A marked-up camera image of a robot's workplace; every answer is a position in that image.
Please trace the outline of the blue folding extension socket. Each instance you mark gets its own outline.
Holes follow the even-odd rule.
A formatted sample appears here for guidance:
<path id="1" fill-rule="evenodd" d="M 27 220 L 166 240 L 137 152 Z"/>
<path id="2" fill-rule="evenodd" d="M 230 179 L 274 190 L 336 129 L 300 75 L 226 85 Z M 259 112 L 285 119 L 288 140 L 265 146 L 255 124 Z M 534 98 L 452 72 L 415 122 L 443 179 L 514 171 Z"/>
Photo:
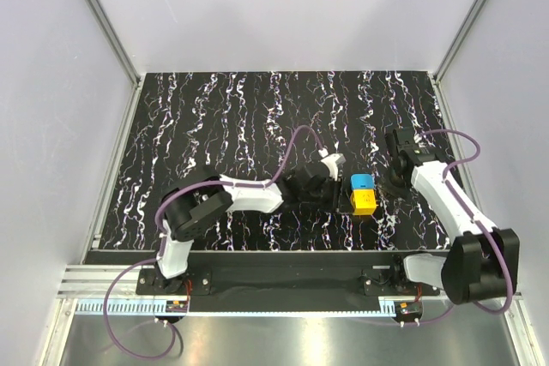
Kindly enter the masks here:
<path id="1" fill-rule="evenodd" d="M 375 183 L 371 174 L 357 173 L 350 177 L 350 186 L 352 191 L 356 190 L 374 190 Z"/>

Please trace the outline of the yellow socket cube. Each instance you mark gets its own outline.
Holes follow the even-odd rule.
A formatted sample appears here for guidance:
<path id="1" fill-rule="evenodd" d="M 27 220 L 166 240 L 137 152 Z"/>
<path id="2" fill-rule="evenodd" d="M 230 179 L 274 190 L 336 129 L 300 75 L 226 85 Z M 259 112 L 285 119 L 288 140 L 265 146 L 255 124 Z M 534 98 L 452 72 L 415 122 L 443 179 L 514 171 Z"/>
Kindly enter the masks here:
<path id="1" fill-rule="evenodd" d="M 374 189 L 354 189 L 350 200 L 354 216 L 372 216 L 377 209 Z"/>

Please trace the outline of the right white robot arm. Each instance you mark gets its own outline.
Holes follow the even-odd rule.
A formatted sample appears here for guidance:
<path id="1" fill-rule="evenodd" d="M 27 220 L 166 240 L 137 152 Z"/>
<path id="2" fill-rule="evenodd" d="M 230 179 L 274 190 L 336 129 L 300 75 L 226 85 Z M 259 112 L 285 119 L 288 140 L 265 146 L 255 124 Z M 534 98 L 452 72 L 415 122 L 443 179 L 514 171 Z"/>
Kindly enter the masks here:
<path id="1" fill-rule="evenodd" d="M 389 273 L 394 291 L 408 294 L 419 284 L 442 290 L 455 305 L 473 303 L 492 315 L 505 313 L 516 293 L 520 240 L 500 229 L 466 195 L 451 174 L 459 161 L 447 163 L 436 147 L 415 140 L 411 128 L 391 129 L 385 142 L 390 164 L 383 190 L 406 198 L 418 192 L 446 230 L 446 256 L 419 252 L 396 260 Z"/>

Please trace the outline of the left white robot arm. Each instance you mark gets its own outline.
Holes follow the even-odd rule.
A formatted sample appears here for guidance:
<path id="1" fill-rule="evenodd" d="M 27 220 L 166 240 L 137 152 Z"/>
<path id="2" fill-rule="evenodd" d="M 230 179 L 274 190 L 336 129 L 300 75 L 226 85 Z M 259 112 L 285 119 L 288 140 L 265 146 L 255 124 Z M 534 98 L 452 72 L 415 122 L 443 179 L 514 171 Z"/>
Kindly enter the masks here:
<path id="1" fill-rule="evenodd" d="M 350 214 L 350 183 L 342 159 L 328 156 L 277 172 L 262 181 L 230 178 L 204 165 L 172 186 L 155 213 L 160 230 L 155 284 L 174 294 L 184 287 L 193 242 L 226 213 L 277 213 L 301 206 L 328 213 Z"/>

